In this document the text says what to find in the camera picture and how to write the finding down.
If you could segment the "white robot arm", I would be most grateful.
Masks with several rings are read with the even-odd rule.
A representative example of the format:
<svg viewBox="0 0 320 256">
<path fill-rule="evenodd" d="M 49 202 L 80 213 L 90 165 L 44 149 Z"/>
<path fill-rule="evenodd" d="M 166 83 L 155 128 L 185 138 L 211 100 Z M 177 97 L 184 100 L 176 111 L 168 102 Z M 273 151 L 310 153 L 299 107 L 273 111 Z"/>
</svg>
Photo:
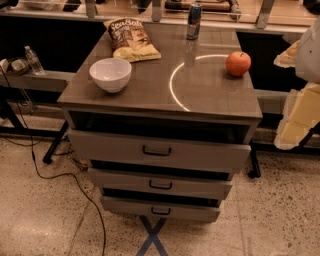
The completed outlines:
<svg viewBox="0 0 320 256">
<path fill-rule="evenodd" d="M 278 149 L 291 150 L 320 122 L 320 17 L 273 64 L 294 67 L 296 76 L 307 82 L 303 89 L 291 90 L 287 96 L 274 139 Z"/>
</svg>

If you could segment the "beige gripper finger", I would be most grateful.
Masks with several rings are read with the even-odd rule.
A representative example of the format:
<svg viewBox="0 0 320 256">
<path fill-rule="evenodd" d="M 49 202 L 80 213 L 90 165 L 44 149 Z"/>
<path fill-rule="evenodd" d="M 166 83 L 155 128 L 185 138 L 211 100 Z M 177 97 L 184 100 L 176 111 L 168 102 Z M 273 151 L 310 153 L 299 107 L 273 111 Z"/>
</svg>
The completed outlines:
<svg viewBox="0 0 320 256">
<path fill-rule="evenodd" d="M 293 149 L 319 122 L 320 85 L 307 83 L 301 90 L 292 89 L 285 101 L 274 145 L 282 150 Z"/>
</svg>

